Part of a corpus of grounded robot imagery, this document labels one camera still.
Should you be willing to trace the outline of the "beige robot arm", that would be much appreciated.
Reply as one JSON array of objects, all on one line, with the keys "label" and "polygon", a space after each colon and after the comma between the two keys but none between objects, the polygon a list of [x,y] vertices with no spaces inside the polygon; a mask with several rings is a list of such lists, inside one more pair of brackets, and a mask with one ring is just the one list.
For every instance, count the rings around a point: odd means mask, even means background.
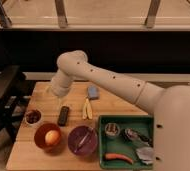
[{"label": "beige robot arm", "polygon": [[98,68],[81,50],[57,59],[51,90],[66,96],[75,77],[87,79],[154,116],[153,171],[190,171],[190,86],[167,89],[144,80]]}]

